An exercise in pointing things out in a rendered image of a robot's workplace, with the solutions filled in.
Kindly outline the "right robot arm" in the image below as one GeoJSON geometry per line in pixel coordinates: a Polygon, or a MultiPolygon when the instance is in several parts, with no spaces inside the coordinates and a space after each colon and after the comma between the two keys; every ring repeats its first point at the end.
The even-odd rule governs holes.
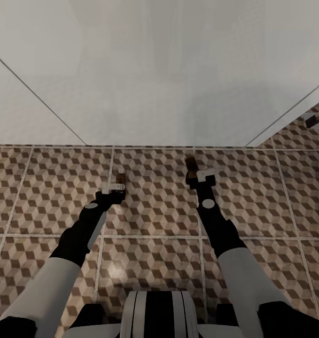
{"type": "Polygon", "coordinates": [[[200,169],[186,184],[196,189],[196,213],[223,273],[237,322],[245,338],[319,338],[319,320],[292,306],[258,265],[235,225],[221,215],[212,186],[219,167],[200,169]]]}

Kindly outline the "robot trunk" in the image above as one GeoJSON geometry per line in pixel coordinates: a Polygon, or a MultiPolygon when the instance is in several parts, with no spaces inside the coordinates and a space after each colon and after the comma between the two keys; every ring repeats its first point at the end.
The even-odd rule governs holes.
{"type": "Polygon", "coordinates": [[[121,320],[120,338],[199,338],[189,291],[131,291],[121,320]]]}

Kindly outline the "mousetrap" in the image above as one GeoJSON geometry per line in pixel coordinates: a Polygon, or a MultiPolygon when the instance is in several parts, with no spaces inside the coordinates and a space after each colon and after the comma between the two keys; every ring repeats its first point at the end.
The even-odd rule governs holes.
{"type": "MultiPolygon", "coordinates": [[[[115,184],[124,184],[126,183],[126,173],[117,173],[116,183],[115,184]]],[[[114,190],[114,192],[124,192],[124,190],[114,190]]]]}
{"type": "Polygon", "coordinates": [[[194,156],[185,158],[184,160],[185,160],[190,178],[196,178],[199,168],[197,166],[194,156]]]}

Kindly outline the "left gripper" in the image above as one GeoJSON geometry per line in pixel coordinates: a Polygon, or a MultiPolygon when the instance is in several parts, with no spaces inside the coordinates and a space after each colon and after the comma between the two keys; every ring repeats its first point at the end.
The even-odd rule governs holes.
{"type": "Polygon", "coordinates": [[[95,193],[95,199],[106,199],[109,203],[109,207],[114,205],[120,205],[123,200],[125,200],[126,190],[124,192],[112,192],[110,194],[102,194],[102,192],[95,193]]]}

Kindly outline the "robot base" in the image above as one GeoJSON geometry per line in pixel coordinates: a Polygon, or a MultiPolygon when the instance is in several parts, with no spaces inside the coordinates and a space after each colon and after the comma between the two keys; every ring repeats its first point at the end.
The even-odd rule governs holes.
{"type": "MultiPolygon", "coordinates": [[[[86,304],[61,338],[120,338],[121,321],[102,324],[101,304],[86,304]]],[[[206,324],[204,319],[197,319],[199,338],[245,338],[232,304],[217,305],[216,323],[206,324]]]]}

